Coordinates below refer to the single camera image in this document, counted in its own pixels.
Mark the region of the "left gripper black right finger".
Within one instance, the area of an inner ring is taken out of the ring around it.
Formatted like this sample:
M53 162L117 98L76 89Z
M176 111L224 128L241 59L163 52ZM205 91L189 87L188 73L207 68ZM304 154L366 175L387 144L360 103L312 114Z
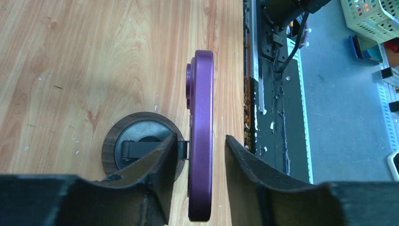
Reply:
M234 226L396 226L397 182L325 182L292 178L233 136L225 140L227 192Z

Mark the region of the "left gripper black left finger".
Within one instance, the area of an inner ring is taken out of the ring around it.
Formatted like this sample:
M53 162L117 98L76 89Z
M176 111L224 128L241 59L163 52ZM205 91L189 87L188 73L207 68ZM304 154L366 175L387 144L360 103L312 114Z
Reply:
M164 226L169 222L177 135L103 181L76 175L1 175L3 226Z

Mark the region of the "grey round stand base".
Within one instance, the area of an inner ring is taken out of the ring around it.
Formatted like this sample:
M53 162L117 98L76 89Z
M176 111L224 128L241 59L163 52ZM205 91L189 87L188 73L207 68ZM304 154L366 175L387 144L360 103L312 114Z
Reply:
M178 158L175 179L178 179L187 160L188 141L178 127L167 117L151 112L130 114L115 123L105 137L102 147L102 165L111 175L152 152L170 135L176 133Z

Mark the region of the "black smartphone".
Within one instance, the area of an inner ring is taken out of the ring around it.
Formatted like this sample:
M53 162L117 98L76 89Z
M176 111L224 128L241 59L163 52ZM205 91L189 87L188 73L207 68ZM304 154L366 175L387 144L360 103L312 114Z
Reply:
M188 218L207 222L212 206L214 56L196 50L186 67L186 102L190 111Z

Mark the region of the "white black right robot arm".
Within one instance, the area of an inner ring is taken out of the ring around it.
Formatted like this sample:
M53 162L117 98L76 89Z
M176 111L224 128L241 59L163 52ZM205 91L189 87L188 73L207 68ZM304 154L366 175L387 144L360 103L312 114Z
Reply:
M285 28L298 16L309 12L314 14L330 0L263 0L260 10L269 27Z

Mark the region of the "white perforated storage basket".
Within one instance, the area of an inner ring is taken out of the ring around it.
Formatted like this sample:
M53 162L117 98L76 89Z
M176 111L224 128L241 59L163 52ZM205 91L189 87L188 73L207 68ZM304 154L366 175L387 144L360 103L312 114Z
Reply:
M341 0L346 25L378 44L399 36L399 0Z

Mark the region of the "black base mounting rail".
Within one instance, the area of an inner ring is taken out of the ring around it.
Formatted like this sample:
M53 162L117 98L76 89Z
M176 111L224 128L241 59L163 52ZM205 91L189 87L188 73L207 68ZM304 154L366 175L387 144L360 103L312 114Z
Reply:
M275 169L313 183L300 51L269 11L283 13L282 2L244 2L246 145Z

